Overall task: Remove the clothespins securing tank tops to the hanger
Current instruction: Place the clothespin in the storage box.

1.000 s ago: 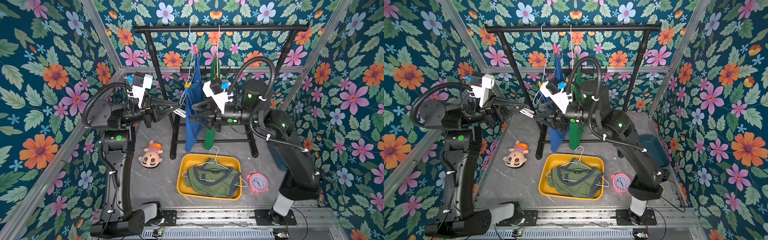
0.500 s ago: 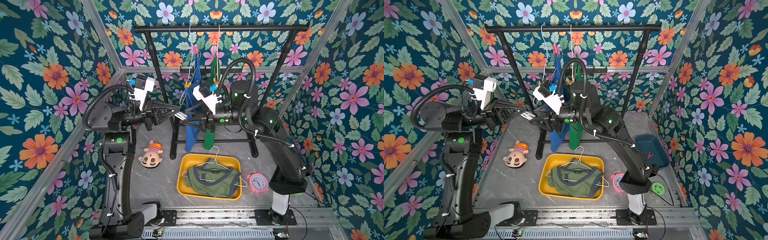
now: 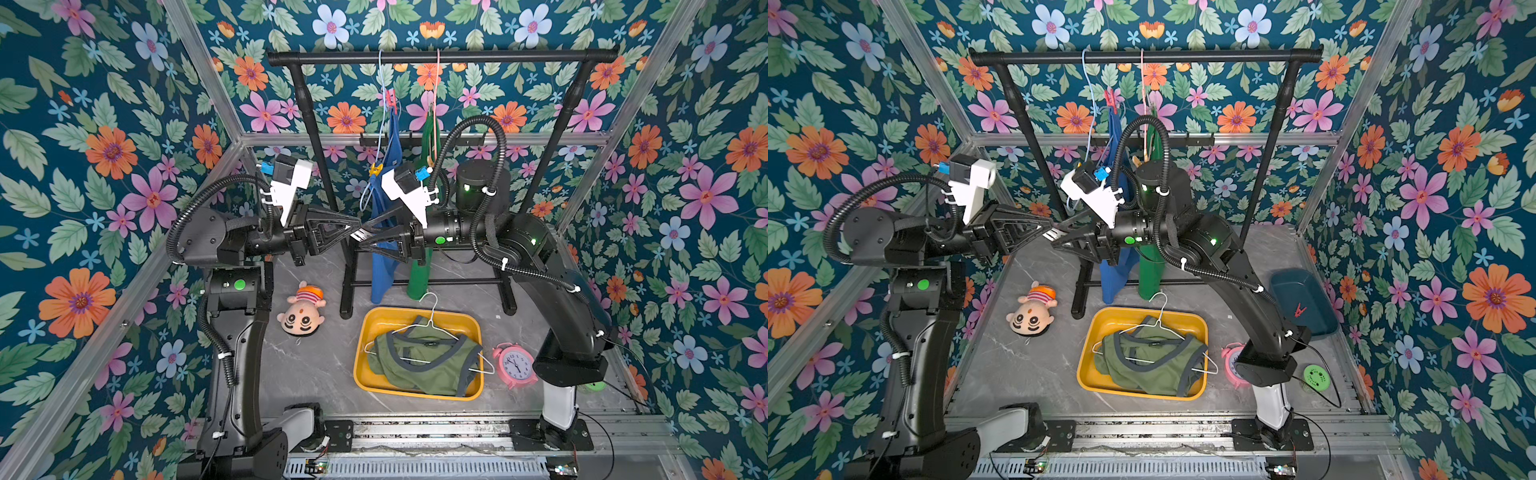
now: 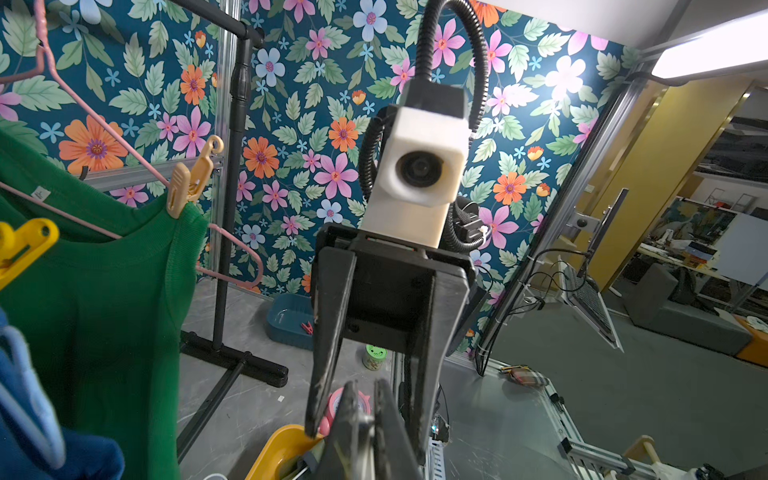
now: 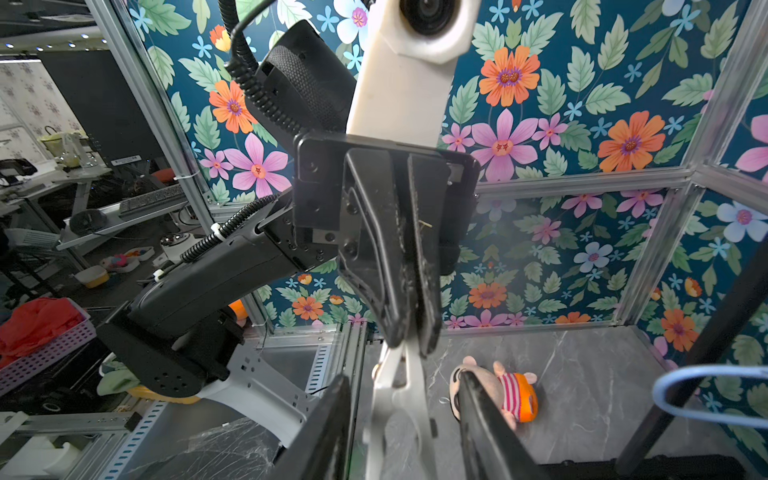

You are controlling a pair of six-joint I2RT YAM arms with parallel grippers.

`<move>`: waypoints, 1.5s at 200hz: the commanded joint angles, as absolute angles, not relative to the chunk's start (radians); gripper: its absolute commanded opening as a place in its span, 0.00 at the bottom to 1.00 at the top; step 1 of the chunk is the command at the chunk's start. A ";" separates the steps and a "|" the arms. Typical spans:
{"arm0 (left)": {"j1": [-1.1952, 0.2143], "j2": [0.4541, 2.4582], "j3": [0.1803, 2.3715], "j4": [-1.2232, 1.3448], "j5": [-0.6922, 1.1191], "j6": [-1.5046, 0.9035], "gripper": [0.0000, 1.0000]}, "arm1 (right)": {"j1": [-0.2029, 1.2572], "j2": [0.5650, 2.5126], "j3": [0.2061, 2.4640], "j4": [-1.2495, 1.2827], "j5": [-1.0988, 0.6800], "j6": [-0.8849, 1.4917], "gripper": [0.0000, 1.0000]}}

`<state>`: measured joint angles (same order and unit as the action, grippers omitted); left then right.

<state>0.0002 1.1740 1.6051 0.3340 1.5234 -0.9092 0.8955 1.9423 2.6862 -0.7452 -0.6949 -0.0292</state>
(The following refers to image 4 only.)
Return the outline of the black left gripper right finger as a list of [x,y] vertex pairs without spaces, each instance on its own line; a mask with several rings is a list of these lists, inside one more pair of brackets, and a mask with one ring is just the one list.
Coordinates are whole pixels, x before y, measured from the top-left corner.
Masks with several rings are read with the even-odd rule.
[[376,479],[423,478],[392,389],[384,379],[374,383],[373,455]]

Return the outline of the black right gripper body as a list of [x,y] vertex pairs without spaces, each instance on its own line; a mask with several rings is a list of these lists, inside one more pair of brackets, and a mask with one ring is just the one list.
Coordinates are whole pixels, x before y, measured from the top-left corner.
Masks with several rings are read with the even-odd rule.
[[464,273],[469,285],[448,352],[461,343],[471,325],[467,303],[478,289],[477,272],[467,255],[327,224],[317,235],[313,282],[316,258],[323,247],[348,250],[356,257],[343,339],[406,354],[426,283],[434,273],[447,272]]

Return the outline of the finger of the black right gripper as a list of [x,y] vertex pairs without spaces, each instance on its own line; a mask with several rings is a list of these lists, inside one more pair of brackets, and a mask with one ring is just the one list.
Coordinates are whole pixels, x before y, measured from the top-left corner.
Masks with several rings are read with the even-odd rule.
[[468,292],[464,273],[436,272],[419,299],[407,341],[403,384],[406,432],[418,464],[425,462],[443,358]]
[[335,247],[323,247],[316,260],[313,366],[305,414],[305,433],[309,437],[318,434],[328,405],[356,266],[353,252]]

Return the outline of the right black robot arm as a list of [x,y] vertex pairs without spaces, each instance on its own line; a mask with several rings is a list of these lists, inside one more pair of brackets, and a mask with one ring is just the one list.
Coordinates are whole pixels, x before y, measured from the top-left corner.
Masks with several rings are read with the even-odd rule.
[[[472,93],[432,80],[444,10],[465,27],[475,62]],[[402,403],[375,387],[378,468],[418,468],[426,460],[440,370],[476,277],[469,252],[486,228],[454,221],[455,202],[488,98],[482,27],[466,1],[426,4],[415,74],[401,100],[370,121],[359,153],[366,211],[358,228],[326,225],[311,270],[313,367],[305,414],[319,432],[342,343],[352,339],[405,356]]]

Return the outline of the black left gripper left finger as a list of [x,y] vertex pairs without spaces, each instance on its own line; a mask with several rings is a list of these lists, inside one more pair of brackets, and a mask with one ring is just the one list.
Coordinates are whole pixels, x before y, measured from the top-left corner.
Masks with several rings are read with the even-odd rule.
[[312,479],[374,479],[373,416],[355,423],[334,423]]

